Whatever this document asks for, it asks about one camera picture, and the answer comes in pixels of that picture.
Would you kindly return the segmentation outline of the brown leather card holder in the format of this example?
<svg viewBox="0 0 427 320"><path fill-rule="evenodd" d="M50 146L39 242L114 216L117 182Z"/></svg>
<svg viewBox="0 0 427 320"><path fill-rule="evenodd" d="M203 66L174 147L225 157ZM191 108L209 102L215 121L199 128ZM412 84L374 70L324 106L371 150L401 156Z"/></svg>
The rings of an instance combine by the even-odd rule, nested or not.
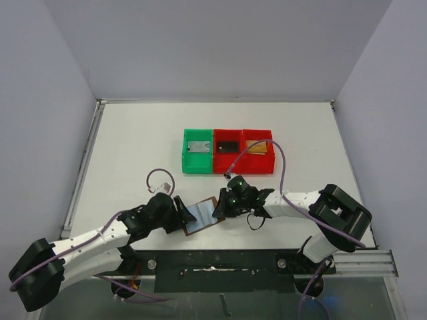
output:
<svg viewBox="0 0 427 320"><path fill-rule="evenodd" d="M216 197L210 197L187 207L189 213L195 217L195 221L187 223L183 228L183 232L186 237L212 227L225 220L224 218L216 218L213 216L217 204L218 200Z"/></svg>

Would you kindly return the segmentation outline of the striped gold card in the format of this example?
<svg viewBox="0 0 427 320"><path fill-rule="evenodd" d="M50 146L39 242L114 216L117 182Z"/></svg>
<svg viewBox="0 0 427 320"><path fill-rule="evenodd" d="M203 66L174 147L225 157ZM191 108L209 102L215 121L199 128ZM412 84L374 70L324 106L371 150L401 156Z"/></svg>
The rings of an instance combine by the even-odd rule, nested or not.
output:
<svg viewBox="0 0 427 320"><path fill-rule="evenodd" d="M266 141L257 142L256 140L247 140L247 153L253 155L265 155L268 152L268 143Z"/></svg>

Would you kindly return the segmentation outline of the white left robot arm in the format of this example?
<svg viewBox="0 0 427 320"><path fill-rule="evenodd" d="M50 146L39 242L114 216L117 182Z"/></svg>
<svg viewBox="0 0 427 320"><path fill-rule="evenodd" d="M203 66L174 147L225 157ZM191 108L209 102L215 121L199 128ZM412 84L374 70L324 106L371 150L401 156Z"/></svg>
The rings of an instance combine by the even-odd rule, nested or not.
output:
<svg viewBox="0 0 427 320"><path fill-rule="evenodd" d="M18 294L26 311L36 311L83 279L117 270L130 273L136 264L132 243L153 230L172 233L195 220L180 197L158 193L147 204L120 211L104 226L84 234L34 241L10 270L9 290Z"/></svg>

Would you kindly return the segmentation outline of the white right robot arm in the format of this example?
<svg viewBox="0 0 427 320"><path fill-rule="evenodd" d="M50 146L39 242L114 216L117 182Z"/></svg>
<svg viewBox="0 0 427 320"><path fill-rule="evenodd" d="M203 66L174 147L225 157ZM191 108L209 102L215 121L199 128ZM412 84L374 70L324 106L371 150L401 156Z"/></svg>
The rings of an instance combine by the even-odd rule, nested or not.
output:
<svg viewBox="0 0 427 320"><path fill-rule="evenodd" d="M278 189L259 190L245 181L230 181L220 189L212 217L225 219L245 213L263 219L291 217L315 223L319 231L308 237L297 256L298 267L306 273L337 251L353 253L365 248L362 238L372 221L369 210L334 184L319 191L285 194Z"/></svg>

